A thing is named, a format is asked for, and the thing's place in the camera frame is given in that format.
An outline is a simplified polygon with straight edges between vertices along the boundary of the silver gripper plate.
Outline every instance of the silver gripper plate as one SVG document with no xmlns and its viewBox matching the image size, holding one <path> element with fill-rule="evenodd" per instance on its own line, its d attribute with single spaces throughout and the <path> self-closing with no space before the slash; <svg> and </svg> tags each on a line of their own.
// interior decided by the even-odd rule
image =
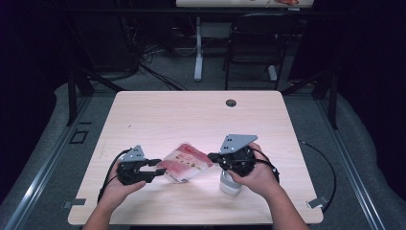
<svg viewBox="0 0 406 230">
<path fill-rule="evenodd" d="M 122 162 L 143 161 L 145 159 L 141 146 L 136 146 L 123 156 Z"/>
<path fill-rule="evenodd" d="M 257 135 L 228 134 L 218 153 L 220 153 L 220 155 L 234 153 L 257 139 Z"/>
</svg>

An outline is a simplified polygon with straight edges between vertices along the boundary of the forearm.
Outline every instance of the forearm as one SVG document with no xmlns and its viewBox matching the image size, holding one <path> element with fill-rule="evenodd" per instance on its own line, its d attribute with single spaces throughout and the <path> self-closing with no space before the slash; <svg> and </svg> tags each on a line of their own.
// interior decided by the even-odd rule
<svg viewBox="0 0 406 230">
<path fill-rule="evenodd" d="M 276 230 L 309 229 L 282 187 L 277 193 L 269 193 L 263 197 L 268 203 Z"/>
<path fill-rule="evenodd" d="M 84 225 L 84 230 L 107 230 L 113 211 L 98 206 Z"/>
</svg>

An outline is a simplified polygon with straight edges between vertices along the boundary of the person's left hand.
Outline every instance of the person's left hand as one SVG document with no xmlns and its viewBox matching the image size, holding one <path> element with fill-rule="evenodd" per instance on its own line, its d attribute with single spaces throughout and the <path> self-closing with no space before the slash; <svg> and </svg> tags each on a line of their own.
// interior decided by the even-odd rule
<svg viewBox="0 0 406 230">
<path fill-rule="evenodd" d="M 145 181 L 140 181 L 132 185 L 123 185 L 116 176 L 119 165 L 119 161 L 114 164 L 108 178 L 110 180 L 114 177 L 114 179 L 112 179 L 105 187 L 104 194 L 98 204 L 101 208 L 111 212 L 119 207 L 128 195 L 142 189 L 147 184 Z"/>
</svg>

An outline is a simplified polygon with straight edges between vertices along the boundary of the table top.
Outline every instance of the table top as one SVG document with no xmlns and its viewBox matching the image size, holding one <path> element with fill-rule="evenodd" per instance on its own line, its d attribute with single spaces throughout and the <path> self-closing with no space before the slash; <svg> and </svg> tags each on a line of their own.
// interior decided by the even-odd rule
<svg viewBox="0 0 406 230">
<path fill-rule="evenodd" d="M 287 5 L 277 0 L 176 0 L 177 7 L 197 8 L 311 8 L 314 0 L 298 0 L 297 4 Z"/>
<path fill-rule="evenodd" d="M 226 104 L 234 100 L 236 105 Z M 117 94 L 71 209 L 82 225 L 97 205 L 113 159 L 140 145 L 148 159 L 164 158 L 182 143 L 218 152 L 227 134 L 258 135 L 258 143 L 281 173 L 281 184 L 306 223 L 323 219 L 282 95 L 278 91 L 125 91 Z M 242 187 L 237 196 L 219 189 L 221 168 L 212 166 L 188 183 L 163 176 L 130 195 L 111 224 L 217 225 L 272 223 L 265 200 Z"/>
</svg>

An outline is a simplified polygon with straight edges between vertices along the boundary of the red packet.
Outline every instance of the red packet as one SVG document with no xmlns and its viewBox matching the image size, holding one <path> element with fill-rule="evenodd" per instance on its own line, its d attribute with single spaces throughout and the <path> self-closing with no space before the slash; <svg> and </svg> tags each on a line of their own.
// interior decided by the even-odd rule
<svg viewBox="0 0 406 230">
<path fill-rule="evenodd" d="M 184 183 L 208 169 L 212 164 L 205 153 L 185 143 L 166 156 L 157 165 L 157 169 L 167 169 L 165 177 L 169 181 Z"/>
</svg>

